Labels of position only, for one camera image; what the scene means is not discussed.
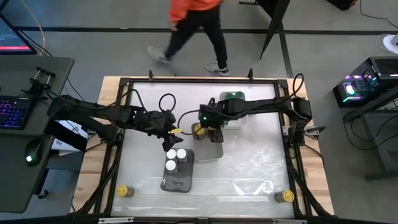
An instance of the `sneaker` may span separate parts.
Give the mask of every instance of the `sneaker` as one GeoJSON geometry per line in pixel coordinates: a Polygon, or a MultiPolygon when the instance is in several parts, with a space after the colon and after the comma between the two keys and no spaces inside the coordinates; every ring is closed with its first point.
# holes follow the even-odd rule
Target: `sneaker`
{"type": "Polygon", "coordinates": [[[228,68],[220,69],[218,67],[217,63],[209,63],[209,64],[205,65],[205,69],[208,70],[209,72],[216,72],[219,75],[224,76],[224,77],[229,76],[229,69],[228,68]]]}
{"type": "Polygon", "coordinates": [[[152,58],[154,58],[158,62],[163,62],[163,63],[171,62],[171,59],[166,58],[163,52],[154,48],[153,46],[148,46],[148,52],[150,56],[152,56],[152,58]]]}

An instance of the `yellow can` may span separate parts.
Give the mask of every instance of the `yellow can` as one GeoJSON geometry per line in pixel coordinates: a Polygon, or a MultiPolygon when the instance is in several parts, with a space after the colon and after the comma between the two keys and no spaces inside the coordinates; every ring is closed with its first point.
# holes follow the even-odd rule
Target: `yellow can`
{"type": "Polygon", "coordinates": [[[134,195],[134,189],[126,185],[119,185],[116,189],[116,196],[118,197],[132,197],[134,195]]]}
{"type": "Polygon", "coordinates": [[[197,124],[193,131],[197,140],[202,140],[205,137],[205,129],[201,128],[200,124],[197,124]]]}
{"type": "Polygon", "coordinates": [[[283,202],[293,202],[294,201],[294,194],[290,190],[284,190],[282,192],[276,192],[275,195],[275,200],[279,203],[283,202]]]}

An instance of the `yellow clip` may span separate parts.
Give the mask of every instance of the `yellow clip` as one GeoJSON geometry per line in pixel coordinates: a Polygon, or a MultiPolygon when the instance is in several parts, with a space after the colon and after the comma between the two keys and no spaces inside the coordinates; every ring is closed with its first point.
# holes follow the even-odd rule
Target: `yellow clip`
{"type": "Polygon", "coordinates": [[[182,132],[182,130],[180,128],[176,128],[176,129],[169,131],[169,134],[175,134],[175,133],[181,133],[181,132],[182,132]]]}

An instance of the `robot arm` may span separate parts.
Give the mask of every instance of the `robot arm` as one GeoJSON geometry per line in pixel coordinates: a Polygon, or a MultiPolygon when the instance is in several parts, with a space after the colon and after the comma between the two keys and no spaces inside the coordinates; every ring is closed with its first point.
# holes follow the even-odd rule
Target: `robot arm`
{"type": "Polygon", "coordinates": [[[221,127],[229,121],[243,118],[248,114],[274,112],[283,112],[294,122],[289,128],[290,142],[302,142],[304,127],[312,120],[310,102],[303,98],[282,97],[254,101],[235,98],[217,103],[212,98],[208,105],[200,105],[199,120],[201,127],[216,129],[211,138],[213,142],[223,142],[221,127]]]}
{"type": "Polygon", "coordinates": [[[163,138],[163,150],[169,151],[175,143],[183,139],[172,133],[176,129],[173,125],[175,117],[170,110],[147,111],[140,106],[118,105],[103,106],[96,103],[80,101],[71,96],[53,99],[47,114],[56,120],[71,120],[83,129],[96,131],[98,136],[108,142],[113,142],[118,134],[118,128],[133,129],[148,136],[163,138]],[[93,118],[110,121],[103,124],[93,118]]]}

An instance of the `keyboard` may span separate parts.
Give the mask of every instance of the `keyboard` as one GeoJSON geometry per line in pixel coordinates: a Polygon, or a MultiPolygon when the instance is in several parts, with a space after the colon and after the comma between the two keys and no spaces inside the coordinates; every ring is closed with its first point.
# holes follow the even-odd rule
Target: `keyboard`
{"type": "Polygon", "coordinates": [[[0,96],[0,129],[24,129],[31,99],[17,96],[0,96]]]}

